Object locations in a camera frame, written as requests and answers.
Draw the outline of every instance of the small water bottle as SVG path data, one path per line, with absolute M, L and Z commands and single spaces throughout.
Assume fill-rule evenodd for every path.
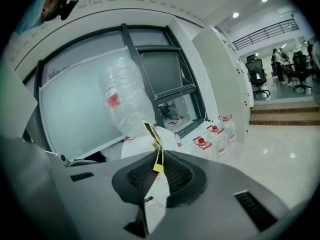
M 176 144 L 178 145 L 178 147 L 181 147 L 182 146 L 181 138 L 177 132 L 174 133 L 174 138 L 175 138 L 175 141 L 176 141 Z
M 225 129 L 218 129 L 216 125 L 212 126 L 213 146 L 218 155 L 222 155 L 227 150 L 227 135 Z
M 219 116 L 219 119 L 223 122 L 225 133 L 227 136 L 227 143 L 229 148 L 233 148 L 235 146 L 237 132 L 236 132 L 236 124 L 232 120 L 232 115 L 229 116 Z

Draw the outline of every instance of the empty plastic bottle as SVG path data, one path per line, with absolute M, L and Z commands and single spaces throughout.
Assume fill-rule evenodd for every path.
M 219 116 L 219 119 L 223 122 L 223 128 L 227 136 L 228 147 L 233 148 L 235 146 L 237 132 L 236 124 L 232 120 L 232 115 Z
M 218 129 L 216 125 L 212 126 L 213 146 L 218 155 L 222 155 L 227 151 L 227 135 L 225 129 Z

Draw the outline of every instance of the office chair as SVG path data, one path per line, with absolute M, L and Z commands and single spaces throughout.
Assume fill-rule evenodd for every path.
M 302 88 L 304 93 L 306 93 L 307 88 L 312 89 L 311 86 L 303 84 L 303 82 L 306 81 L 307 77 L 310 75 L 310 71 L 307 69 L 307 57 L 303 55 L 302 51 L 297 51 L 293 53 L 292 60 L 294 64 L 294 72 L 291 73 L 291 76 L 298 78 L 300 81 L 300 84 L 297 84 L 293 87 L 293 91 L 295 91 L 297 88 Z
M 270 91 L 261 89 L 261 86 L 263 86 L 265 84 L 265 82 L 267 81 L 265 72 L 262 67 L 262 60 L 256 59 L 251 62 L 248 61 L 245 64 L 245 66 L 247 67 L 247 69 L 250 73 L 251 84 L 255 87 L 258 87 L 258 90 L 253 92 L 253 96 L 255 97 L 256 94 L 264 93 L 264 94 L 266 94 L 267 97 L 269 97 Z

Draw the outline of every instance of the yellow tape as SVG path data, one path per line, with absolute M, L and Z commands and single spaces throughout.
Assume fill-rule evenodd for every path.
M 158 149 L 158 154 L 156 156 L 155 164 L 153 166 L 153 170 L 159 173 L 162 173 L 164 170 L 164 161 L 165 161 L 165 155 L 164 155 L 164 148 L 163 148 L 163 143 L 162 139 L 160 136 L 157 134 L 157 132 L 152 128 L 152 126 L 142 120 L 145 128 L 148 130 L 148 132 L 151 134 L 151 136 L 154 138 L 154 140 L 159 144 L 159 149 Z

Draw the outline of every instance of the white paper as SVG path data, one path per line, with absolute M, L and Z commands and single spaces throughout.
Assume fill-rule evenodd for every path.
M 153 199 L 144 204 L 146 225 L 150 234 L 166 215 L 167 198 L 170 196 L 168 180 L 163 172 L 159 172 L 145 199 L 151 196 Z

